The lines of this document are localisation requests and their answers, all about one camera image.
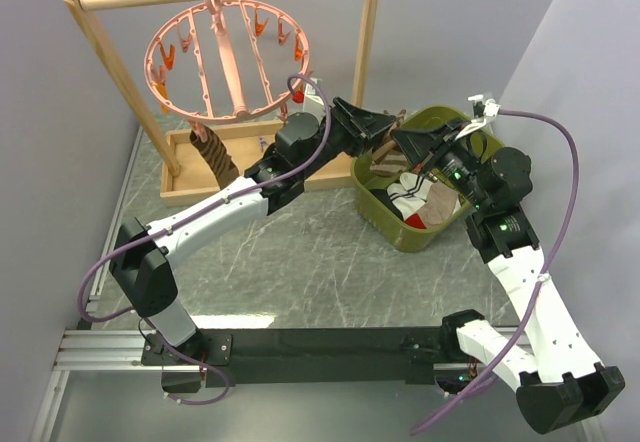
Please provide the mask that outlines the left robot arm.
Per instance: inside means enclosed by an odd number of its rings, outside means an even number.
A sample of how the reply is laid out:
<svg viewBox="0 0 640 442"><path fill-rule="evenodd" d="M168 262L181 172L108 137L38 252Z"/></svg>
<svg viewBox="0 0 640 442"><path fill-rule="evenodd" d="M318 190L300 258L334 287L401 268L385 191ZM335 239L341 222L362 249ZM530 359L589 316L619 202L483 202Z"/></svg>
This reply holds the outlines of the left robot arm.
<svg viewBox="0 0 640 442"><path fill-rule="evenodd" d="M395 118L336 97L322 119L291 115L262 158L226 188L172 216L121 225L109 271L137 315L164 339L176 363L199 359L203 338L178 299L173 271L214 239L265 218L305 190L305 182L337 156L359 156L380 144Z"/></svg>

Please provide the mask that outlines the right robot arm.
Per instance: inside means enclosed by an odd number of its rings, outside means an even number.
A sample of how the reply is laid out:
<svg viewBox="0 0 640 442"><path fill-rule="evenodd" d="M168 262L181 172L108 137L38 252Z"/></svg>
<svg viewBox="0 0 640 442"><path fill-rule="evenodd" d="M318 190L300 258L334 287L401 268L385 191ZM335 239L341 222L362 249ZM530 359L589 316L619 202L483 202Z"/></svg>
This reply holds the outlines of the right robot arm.
<svg viewBox="0 0 640 442"><path fill-rule="evenodd" d="M465 220L469 239L520 320L505 337L471 312L444 319L442 355L452 361L468 355L485 366L455 400L498 378L514 392L529 426L546 434L601 414L625 380L585 341L551 278L550 259L521 207L533 189L530 158L513 147L476 155L466 141L480 128L453 119L433 130L398 128L391 136L415 172L440 173L473 205Z"/></svg>

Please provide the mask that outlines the pink round clip hanger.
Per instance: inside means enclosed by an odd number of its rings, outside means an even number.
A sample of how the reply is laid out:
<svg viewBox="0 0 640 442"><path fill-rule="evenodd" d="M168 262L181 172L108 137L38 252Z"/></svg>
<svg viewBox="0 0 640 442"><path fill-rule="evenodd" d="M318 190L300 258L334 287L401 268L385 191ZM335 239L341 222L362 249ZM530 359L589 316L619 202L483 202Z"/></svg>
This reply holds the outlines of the pink round clip hanger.
<svg viewBox="0 0 640 442"><path fill-rule="evenodd" d="M258 80L265 95L265 103L256 108L250 107L247 103L225 18L226 8L239 10L247 32L251 52L256 62ZM218 115L215 112L212 86L208 80L204 49L196 24L196 16L200 13L208 14L211 19L210 29L215 36L223 80L231 100L231 111L228 114ZM162 112L211 125L244 122L274 110L278 110L280 112L278 117L285 120L288 116L288 102L298 100L304 94L305 82L294 79L285 91L279 94L273 91L259 47L259 38L263 36L271 18L276 20L278 45L283 47L288 41L292 41L294 61L300 64L298 73L304 76L311 75L309 39L304 29L287 12L258 0L202 0L200 4L179 12L166 22L156 32L146 49L143 65L144 78ZM201 112L182 109L169 96L167 77L175 68L177 50L190 53L195 59L196 73L201 85L201 99L204 103L204 110Z"/></svg>

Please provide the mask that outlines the brown striped sock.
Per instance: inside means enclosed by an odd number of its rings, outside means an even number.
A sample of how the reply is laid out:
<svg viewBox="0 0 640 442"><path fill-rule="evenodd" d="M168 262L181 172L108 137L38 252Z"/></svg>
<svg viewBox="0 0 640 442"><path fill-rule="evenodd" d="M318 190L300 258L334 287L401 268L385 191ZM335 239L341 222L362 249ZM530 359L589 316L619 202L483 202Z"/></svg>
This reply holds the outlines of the brown striped sock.
<svg viewBox="0 0 640 442"><path fill-rule="evenodd" d="M220 137L208 126L206 127L208 128L206 143L202 143L192 129L189 140L213 173L218 187L225 189L239 177L239 170Z"/></svg>
<svg viewBox="0 0 640 442"><path fill-rule="evenodd" d="M404 124L407 111L401 109L395 115L395 121L383 137L381 143L372 151L370 171L379 177L391 177L402 173L407 159L399 146L391 137L391 132Z"/></svg>

